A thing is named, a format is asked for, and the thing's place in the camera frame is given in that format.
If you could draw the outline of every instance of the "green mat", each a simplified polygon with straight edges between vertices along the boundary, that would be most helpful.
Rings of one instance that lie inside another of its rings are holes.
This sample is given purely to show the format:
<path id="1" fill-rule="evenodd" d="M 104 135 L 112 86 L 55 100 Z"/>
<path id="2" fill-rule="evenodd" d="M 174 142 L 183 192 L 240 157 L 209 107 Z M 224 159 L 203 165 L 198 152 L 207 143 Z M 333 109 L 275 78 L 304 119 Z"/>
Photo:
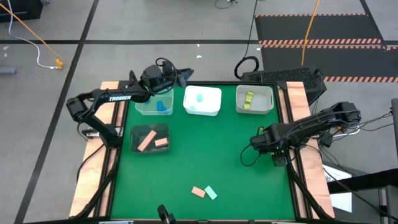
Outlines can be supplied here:
<path id="1" fill-rule="evenodd" d="M 252 167 L 239 160 L 259 126 L 278 123 L 276 107 L 266 115 L 240 114 L 235 110 L 236 86 L 212 87 L 223 94 L 215 117 L 187 114 L 180 87 L 174 89 L 170 116 L 143 116 L 129 104 L 111 218 L 159 219 L 157 207 L 164 204 L 177 219 L 294 220 L 285 167 L 274 167 L 270 155 Z M 170 151 L 132 153 L 131 127 L 154 123 L 169 125 Z M 244 161 L 257 155 L 250 147 Z M 191 193 L 193 186 L 208 185 L 218 195 L 214 200 Z"/>

